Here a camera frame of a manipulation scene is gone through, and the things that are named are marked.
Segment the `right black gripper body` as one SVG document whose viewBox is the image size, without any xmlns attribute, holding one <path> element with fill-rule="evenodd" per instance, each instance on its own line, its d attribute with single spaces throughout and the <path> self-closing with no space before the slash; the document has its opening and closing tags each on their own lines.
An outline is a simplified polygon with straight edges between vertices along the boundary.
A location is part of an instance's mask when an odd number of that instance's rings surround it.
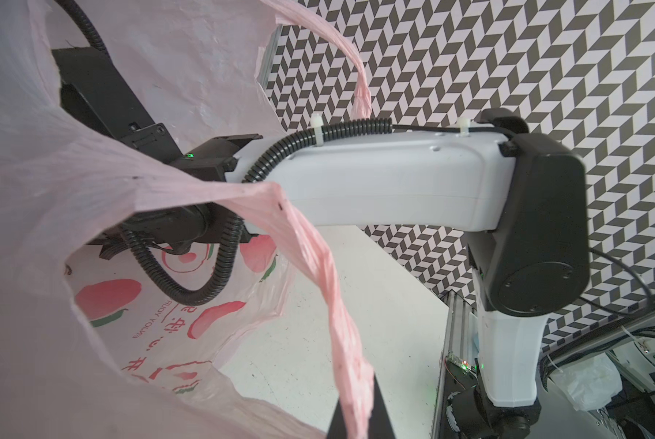
<svg viewBox="0 0 655 439">
<path fill-rule="evenodd" d="M 101 232 L 89 245 L 101 245 L 99 257 L 110 261 L 128 247 L 123 230 L 132 230 L 147 247 L 173 255 L 190 252 L 193 243 L 219 244 L 230 211 L 215 203 L 137 213 Z"/>
</svg>

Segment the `pink plastic bag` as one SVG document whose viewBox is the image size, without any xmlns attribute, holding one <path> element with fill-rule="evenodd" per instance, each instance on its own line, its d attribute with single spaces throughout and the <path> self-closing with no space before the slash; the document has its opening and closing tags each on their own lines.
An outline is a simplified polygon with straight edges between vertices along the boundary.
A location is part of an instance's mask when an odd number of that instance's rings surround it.
<svg viewBox="0 0 655 439">
<path fill-rule="evenodd" d="M 0 1 L 0 438 L 262 438 L 314 429 L 266 402 L 248 415 L 185 404 L 125 378 L 64 280 L 66 260 L 141 210 L 219 201 L 260 226 L 321 290 L 351 438 L 368 434 L 374 371 L 329 247 L 275 183 L 204 183 L 60 108 L 40 1 Z"/>
</svg>

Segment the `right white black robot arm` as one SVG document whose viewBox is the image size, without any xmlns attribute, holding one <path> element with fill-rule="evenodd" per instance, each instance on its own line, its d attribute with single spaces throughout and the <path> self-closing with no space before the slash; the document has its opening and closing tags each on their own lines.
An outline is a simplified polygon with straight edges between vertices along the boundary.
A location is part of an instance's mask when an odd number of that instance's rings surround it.
<svg viewBox="0 0 655 439">
<path fill-rule="evenodd" d="M 524 438 L 539 420 L 535 382 L 550 313 L 589 281 L 581 160 L 506 109 L 435 128 L 352 118 L 279 140 L 216 137 L 182 154 L 115 68 L 74 1 L 61 9 L 84 48 L 57 49 L 63 109 L 94 131 L 206 182 L 280 184 L 320 225 L 410 221 L 464 232 L 477 291 L 474 383 L 438 395 L 438 435 Z"/>
</svg>

